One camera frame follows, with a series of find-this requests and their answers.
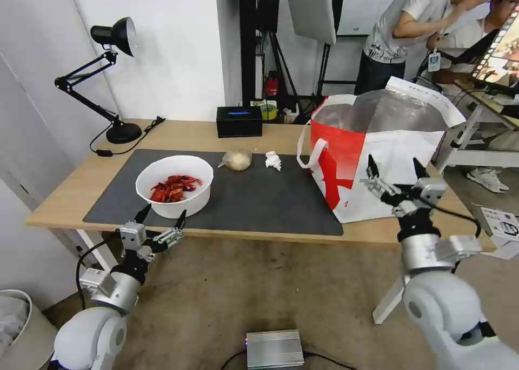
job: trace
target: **black box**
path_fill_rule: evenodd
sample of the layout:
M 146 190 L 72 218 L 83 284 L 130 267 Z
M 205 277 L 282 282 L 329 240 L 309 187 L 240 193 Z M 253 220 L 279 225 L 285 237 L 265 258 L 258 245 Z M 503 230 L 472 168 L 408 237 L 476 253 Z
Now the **black box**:
M 261 136 L 262 126 L 261 109 L 258 106 L 218 107 L 218 138 Z

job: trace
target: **crayfish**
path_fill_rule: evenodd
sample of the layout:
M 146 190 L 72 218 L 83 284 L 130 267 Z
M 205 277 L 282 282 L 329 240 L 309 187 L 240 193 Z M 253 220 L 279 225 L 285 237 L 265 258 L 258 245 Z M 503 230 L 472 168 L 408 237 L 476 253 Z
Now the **crayfish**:
M 177 203 L 185 200 L 184 192 L 196 190 L 196 184 L 202 185 L 202 181 L 190 176 L 169 176 L 164 183 L 158 183 L 151 190 L 150 200 L 157 203 Z

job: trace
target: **lamp arm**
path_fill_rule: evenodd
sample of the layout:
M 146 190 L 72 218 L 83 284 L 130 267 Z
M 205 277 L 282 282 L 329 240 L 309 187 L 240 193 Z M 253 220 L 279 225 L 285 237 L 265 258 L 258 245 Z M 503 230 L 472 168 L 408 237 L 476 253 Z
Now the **lamp arm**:
M 107 65 L 101 66 L 99 69 L 96 69 L 93 72 L 85 73 L 85 74 L 78 74 L 81 71 L 88 68 L 89 66 L 92 66 L 92 65 L 98 63 L 99 61 L 102 61 L 103 59 L 106 59 L 109 63 Z M 90 61 L 89 63 L 68 73 L 66 76 L 56 78 L 54 80 L 54 84 L 56 85 L 56 87 L 58 89 L 67 93 L 68 95 L 74 97 L 80 103 L 86 105 L 88 108 L 92 109 L 93 111 L 95 111 L 96 113 L 98 113 L 99 115 L 104 117 L 105 119 L 108 119 L 109 121 L 114 123 L 114 125 L 122 124 L 122 122 L 119 119 L 119 115 L 116 115 L 113 112 L 110 112 L 110 111 L 106 110 L 105 108 L 101 107 L 100 105 L 93 103 L 92 101 L 88 100 L 86 97 L 84 97 L 83 95 L 80 95 L 78 92 L 76 92 L 74 90 L 75 85 L 102 72 L 103 70 L 109 68 L 110 66 L 115 65 L 116 62 L 117 62 L 117 53 L 113 50 L 109 50 L 109 51 L 103 53 L 102 55 L 100 55 L 99 57 L 97 57 L 96 59 Z

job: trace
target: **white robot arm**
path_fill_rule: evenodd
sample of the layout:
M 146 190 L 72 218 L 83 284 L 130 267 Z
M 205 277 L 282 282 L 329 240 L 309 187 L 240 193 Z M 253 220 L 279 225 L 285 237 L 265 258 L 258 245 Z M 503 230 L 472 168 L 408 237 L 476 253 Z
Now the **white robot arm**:
M 48 369 L 111 370 L 127 334 L 127 315 L 138 300 L 148 265 L 157 253 L 168 250 L 184 237 L 185 211 L 174 228 L 164 233 L 146 232 L 142 221 L 148 205 L 136 218 L 116 232 L 124 246 L 124 260 L 111 272 L 93 268 L 80 278 L 97 305 L 77 313 L 63 325 L 54 341 L 54 355 Z
M 429 217 L 445 183 L 429 178 L 416 159 L 414 164 L 418 181 L 406 191 L 381 180 L 371 156 L 366 181 L 376 197 L 394 207 L 400 222 L 405 310 L 435 353 L 438 370 L 519 369 L 519 355 L 496 336 L 476 291 L 450 272 L 461 259 L 481 251 L 479 242 L 474 236 L 441 240 Z

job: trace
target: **black desk lamp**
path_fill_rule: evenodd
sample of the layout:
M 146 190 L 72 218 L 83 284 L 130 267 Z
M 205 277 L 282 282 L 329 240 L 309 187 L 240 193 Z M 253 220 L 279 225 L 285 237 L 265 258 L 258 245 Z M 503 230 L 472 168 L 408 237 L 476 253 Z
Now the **black desk lamp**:
M 94 104 L 86 97 L 80 95 L 74 90 L 74 86 L 85 81 L 86 79 L 102 72 L 103 70 L 115 65 L 117 61 L 117 52 L 112 49 L 112 46 L 117 46 L 123 53 L 134 57 L 137 48 L 137 39 L 135 33 L 135 26 L 131 18 L 126 17 L 118 20 L 112 27 L 93 26 L 90 29 L 92 39 L 103 46 L 107 50 L 104 54 L 81 66 L 79 69 L 70 72 L 66 76 L 58 77 L 54 81 L 56 87 L 63 92 L 71 95 L 76 100 L 80 101 L 88 108 L 93 109 L 102 117 L 108 119 L 112 123 L 112 127 L 107 131 L 107 140 L 110 143 L 128 143 L 141 136 L 141 128 L 132 123 L 125 123 L 119 119 L 119 115 L 106 110 L 100 105 Z M 99 61 L 106 59 L 109 63 L 94 70 L 91 73 L 80 72 L 92 66 Z

